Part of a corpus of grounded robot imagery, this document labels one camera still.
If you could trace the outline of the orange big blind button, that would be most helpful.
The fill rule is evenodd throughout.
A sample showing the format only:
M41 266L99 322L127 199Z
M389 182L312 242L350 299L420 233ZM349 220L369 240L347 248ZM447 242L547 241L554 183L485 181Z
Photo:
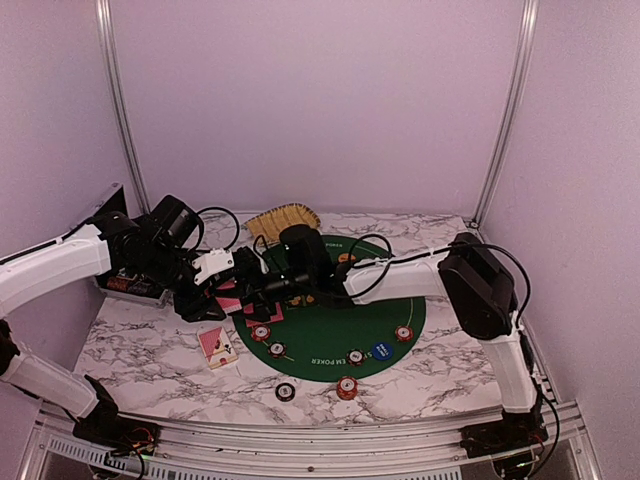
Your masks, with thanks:
M355 255L349 254L349 253L342 253L338 256L338 262L339 263L351 263L351 264L355 264L357 261L357 258Z

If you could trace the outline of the red poker chip stack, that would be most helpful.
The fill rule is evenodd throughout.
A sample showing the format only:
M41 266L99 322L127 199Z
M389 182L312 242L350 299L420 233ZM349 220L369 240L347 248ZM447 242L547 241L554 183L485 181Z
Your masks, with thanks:
M351 376L342 377L336 385L336 394L341 400L352 400L358 394L357 380Z

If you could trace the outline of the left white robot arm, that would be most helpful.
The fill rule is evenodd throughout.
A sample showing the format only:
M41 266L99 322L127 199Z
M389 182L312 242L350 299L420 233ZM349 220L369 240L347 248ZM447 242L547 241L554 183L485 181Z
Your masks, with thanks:
M97 379L121 410L208 421L216 381L197 334L174 311L105 297L89 280L34 299L9 315L17 340L46 360Z

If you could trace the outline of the black poker chip stack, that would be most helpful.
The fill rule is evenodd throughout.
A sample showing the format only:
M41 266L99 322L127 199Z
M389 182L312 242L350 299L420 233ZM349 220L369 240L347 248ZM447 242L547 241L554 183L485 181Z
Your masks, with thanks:
M295 398L295 394L295 387L288 382L282 382L275 388L275 396L281 402L289 402L293 400Z

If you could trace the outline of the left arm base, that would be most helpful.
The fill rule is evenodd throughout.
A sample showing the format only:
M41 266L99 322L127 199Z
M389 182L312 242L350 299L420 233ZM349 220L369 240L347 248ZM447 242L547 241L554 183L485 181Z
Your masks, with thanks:
M74 421L76 438L111 447L115 455L153 452L160 427L156 423L122 417L115 400L94 379L87 380L96 391L98 403L86 416Z

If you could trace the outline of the red backed card deck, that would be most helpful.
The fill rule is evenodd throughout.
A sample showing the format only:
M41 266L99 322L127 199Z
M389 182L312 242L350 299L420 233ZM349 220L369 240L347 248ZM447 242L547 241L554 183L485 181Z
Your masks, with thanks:
M219 308L211 313L214 318L224 319L227 315L236 314L243 310L241 300L232 296L235 288L236 282L234 280L229 280L216 288L214 298Z

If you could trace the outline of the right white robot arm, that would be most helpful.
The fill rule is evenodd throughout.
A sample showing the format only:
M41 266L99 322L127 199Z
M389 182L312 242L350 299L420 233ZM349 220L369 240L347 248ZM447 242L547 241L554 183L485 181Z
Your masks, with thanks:
M297 379L333 382L380 373L415 346L429 299L445 299L493 369L503 409L495 438L515 448L534 431L539 402L520 333L523 301L503 249L461 233L449 245L404 256L359 239L296 225L263 252L234 255L243 311L234 317L250 351Z

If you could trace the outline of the red backed playing card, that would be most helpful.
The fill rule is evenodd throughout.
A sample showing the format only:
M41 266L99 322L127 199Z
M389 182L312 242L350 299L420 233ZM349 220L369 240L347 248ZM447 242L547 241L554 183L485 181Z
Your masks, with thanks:
M252 304L246 306L242 311L246 325L248 327L253 327L261 324L282 321L284 319L284 315L281 304L276 302L275 304L272 304L271 307L274 309L269 310L264 306L255 309Z

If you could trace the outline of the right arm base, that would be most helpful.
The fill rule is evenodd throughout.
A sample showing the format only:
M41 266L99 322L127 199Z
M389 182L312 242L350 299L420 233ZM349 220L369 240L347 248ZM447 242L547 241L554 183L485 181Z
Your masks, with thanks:
M463 427L460 447L468 458L494 455L542 443L549 438L541 413L543 396L539 394L526 413L502 410L501 419Z

